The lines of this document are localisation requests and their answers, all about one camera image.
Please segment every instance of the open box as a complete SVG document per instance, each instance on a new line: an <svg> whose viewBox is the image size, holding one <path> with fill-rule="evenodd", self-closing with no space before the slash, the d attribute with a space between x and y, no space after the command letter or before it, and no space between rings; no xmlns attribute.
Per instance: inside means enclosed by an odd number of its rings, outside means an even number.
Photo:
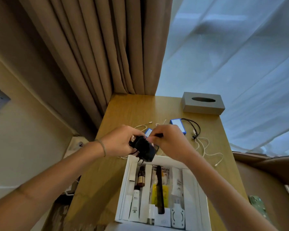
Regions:
<svg viewBox="0 0 289 231"><path fill-rule="evenodd" d="M125 167L124 177L120 190L118 207L116 211L115 221L124 223L124 226L131 225L133 229L140 228L145 230L174 230L175 228L166 228L147 224L144 219L140 222L133 222L123 219L123 209L127 192L130 190L130 171L132 165L138 162L139 158L129 155ZM183 175L183 199L185 209L185 230L188 231L211 231L209 210L207 197L199 186L195 176L185 166L185 164L173 160L166 156L156 155L152 162L144 162L145 165L160 165L162 167L176 167L182 170ZM148 214L149 204L147 206L140 206L140 215Z"/></svg>

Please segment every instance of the wooden desk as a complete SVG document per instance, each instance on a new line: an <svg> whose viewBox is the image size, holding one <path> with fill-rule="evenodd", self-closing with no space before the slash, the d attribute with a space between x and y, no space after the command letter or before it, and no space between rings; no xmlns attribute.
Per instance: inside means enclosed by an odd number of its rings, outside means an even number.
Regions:
<svg viewBox="0 0 289 231"><path fill-rule="evenodd" d="M104 119L97 134L102 137L122 124L135 127L149 124L154 128L156 123L169 123L170 119L188 118L196 121L201 127L201 137L207 137L210 145L208 154L221 152L223 161L216 170L244 197L247 195L233 154L231 152L222 122L217 115L184 113L181 98L148 96L148 95L114 95L108 105ZM184 122L186 137L191 140L192 126ZM211 164L216 164L221 156L205 156ZM66 227L79 227L104 224L114 221L126 160L118 158L102 158L94 162L82 175L72 204L67 213ZM209 202L209 213L212 230L226 230L221 219Z"/></svg>

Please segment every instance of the cardboard box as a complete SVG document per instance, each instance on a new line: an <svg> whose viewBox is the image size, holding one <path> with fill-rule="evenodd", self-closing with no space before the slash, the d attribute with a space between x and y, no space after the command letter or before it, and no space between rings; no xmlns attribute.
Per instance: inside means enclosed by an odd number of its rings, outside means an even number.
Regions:
<svg viewBox="0 0 289 231"><path fill-rule="evenodd" d="M183 112L221 115L225 110L220 95L185 92L181 105Z"/></svg>
<svg viewBox="0 0 289 231"><path fill-rule="evenodd" d="M131 170L132 163L138 162L138 158L132 155L128 156L125 172L123 176L122 186L120 190L120 196L116 211L116 217L115 221L119 223L124 223L124 225L130 225L130 227L135 226L141 226L142 229L145 230L174 230L173 228L166 228L166 227L159 227L154 225L148 225L138 222L132 222L123 220L123 207L125 203L125 198L128 192L129 187L129 173ZM196 178L193 176L191 171L185 166L185 164L173 160L167 156L160 156L156 155L152 162L144 162L144 164L150 164L150 165L160 165L164 167L177 167L179 169L182 169L184 172L183 175L187 175L188 179L184 181L183 179L183 193L186 194L186 197L184 195L184 204L186 206L187 203L191 204L191 207L193 208L191 212L187 211L187 207L185 207L185 225L186 227L191 227L193 225L196 225L195 227L192 227L190 231L211 231L211 223L210 223L210 217L209 217L209 209L208 209L208 202L207 197L204 194L203 190L199 186Z"/></svg>

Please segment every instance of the white bottle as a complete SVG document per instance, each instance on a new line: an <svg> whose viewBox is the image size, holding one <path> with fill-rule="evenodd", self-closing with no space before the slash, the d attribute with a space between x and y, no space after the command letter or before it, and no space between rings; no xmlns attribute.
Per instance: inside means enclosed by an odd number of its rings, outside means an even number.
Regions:
<svg viewBox="0 0 289 231"><path fill-rule="evenodd" d="M139 196L140 196L140 188L139 186L135 186L133 199L131 202L131 211L128 219L129 221L139 222Z"/></svg>

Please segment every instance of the finger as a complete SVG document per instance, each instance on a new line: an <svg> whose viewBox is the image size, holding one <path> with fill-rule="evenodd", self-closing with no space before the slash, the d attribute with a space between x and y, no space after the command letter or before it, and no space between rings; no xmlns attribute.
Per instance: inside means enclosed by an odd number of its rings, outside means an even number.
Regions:
<svg viewBox="0 0 289 231"><path fill-rule="evenodd" d="M153 129L153 131L151 132L150 136L154 136L154 135L156 135L156 134L164 133L166 126L167 126L167 125L158 125L157 127L155 127L155 128Z"/></svg>
<svg viewBox="0 0 289 231"><path fill-rule="evenodd" d="M134 136L145 136L144 132L140 131L140 130L137 130L133 127L130 127L131 129L131 135L134 135Z"/></svg>
<svg viewBox="0 0 289 231"><path fill-rule="evenodd" d="M155 136L149 136L149 137L147 137L147 141L149 143L154 143L155 145L161 146L163 139L161 139L159 137L155 137Z"/></svg>

